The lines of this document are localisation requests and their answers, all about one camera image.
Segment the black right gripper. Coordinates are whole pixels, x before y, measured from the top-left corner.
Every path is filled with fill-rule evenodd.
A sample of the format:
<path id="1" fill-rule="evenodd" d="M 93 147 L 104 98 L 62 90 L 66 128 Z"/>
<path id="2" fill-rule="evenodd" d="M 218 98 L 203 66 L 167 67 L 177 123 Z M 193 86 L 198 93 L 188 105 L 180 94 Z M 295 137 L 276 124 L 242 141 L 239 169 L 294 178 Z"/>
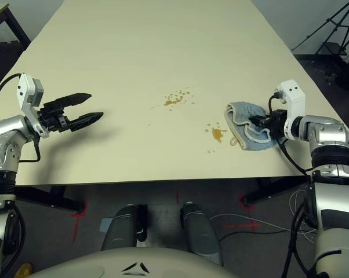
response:
<path id="1" fill-rule="evenodd" d="M 278 109 L 272 111 L 270 115 L 255 115 L 251 116 L 249 120 L 252 123 L 259 123 L 264 131 L 268 131 L 270 137 L 274 140 L 281 141 L 284 135 L 284 126 L 286 122 L 286 110 Z"/>

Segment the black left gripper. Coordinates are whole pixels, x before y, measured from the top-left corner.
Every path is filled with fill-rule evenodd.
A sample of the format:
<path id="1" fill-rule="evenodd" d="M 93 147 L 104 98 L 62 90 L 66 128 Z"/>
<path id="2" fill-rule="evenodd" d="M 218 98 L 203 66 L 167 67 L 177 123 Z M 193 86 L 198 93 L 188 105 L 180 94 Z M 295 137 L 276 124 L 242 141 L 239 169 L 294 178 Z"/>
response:
<path id="1" fill-rule="evenodd" d="M 88 127 L 97 122 L 104 113 L 88 113 L 70 122 L 64 115 L 64 107 L 79 105 L 91 98 L 91 96 L 89 93 L 75 93 L 44 103 L 43 107 L 38 111 L 38 119 L 48 131 L 63 132 L 70 129 L 74 132 Z"/>

